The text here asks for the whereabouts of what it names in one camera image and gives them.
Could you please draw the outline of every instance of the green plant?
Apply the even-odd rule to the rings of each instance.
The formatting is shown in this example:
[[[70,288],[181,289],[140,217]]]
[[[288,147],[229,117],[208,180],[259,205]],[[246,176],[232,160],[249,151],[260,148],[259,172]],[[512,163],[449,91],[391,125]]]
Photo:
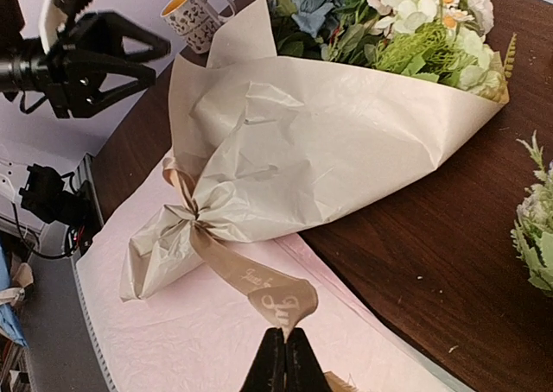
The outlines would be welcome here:
[[[537,164],[534,174],[540,183],[526,190],[529,196],[517,208],[511,231],[513,246],[528,266],[529,282],[553,297],[553,169],[543,164],[543,148],[537,145],[536,132],[531,144],[519,142]]]

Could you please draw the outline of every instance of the brown table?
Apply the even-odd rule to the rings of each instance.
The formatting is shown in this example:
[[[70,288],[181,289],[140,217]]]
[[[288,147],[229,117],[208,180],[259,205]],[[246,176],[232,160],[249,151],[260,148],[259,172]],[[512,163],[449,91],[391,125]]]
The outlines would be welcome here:
[[[511,103],[436,173],[302,236],[392,330],[471,387],[553,391],[553,299],[527,282],[509,236],[534,181],[515,140],[538,130],[553,157],[553,5],[493,2],[492,47],[504,53],[518,33]],[[93,163],[107,218],[170,147],[169,77]]]

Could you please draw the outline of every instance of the patterned mug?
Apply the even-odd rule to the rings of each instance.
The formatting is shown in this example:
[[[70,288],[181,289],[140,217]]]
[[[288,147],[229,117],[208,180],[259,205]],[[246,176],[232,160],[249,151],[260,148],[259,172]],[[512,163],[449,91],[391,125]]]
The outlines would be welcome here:
[[[222,16],[207,0],[172,0],[163,9],[162,18],[184,39],[197,54],[209,51],[213,36],[225,22],[233,18],[236,5],[226,0],[231,16]]]

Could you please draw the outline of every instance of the flower bouquet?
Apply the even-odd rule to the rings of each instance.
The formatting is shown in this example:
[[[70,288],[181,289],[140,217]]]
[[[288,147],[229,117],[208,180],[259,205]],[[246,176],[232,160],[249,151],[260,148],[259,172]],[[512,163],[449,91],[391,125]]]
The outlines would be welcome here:
[[[327,224],[408,186],[508,99],[499,56],[480,38],[489,8],[453,0],[481,15],[449,28],[457,9],[447,0],[431,0],[433,18],[428,0],[407,0],[414,15],[404,1],[257,0],[215,34],[207,68],[177,57],[164,177],[181,204],[131,239],[123,299],[148,298],[206,262],[286,332],[317,308],[307,281],[225,243]]]
[[[281,55],[364,66],[505,100],[499,53],[484,42],[490,0],[270,0]]]
[[[543,148],[537,145],[536,133],[531,145],[520,142],[537,164],[534,174],[540,183],[527,190],[530,196],[517,208],[512,240],[530,270],[529,281],[553,297],[553,163],[543,164]]]

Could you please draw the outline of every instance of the pink fabric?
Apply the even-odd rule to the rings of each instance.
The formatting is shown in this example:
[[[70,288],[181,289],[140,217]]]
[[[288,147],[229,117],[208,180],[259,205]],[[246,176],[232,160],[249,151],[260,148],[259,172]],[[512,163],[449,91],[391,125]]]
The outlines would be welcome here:
[[[178,197],[160,165],[77,264],[111,377],[119,392],[236,392],[268,327],[207,265],[149,300],[123,303],[118,297],[129,238],[162,204],[178,204]],[[323,370],[364,392],[469,390],[380,324],[297,235],[229,245],[312,282],[320,306],[302,328]]]

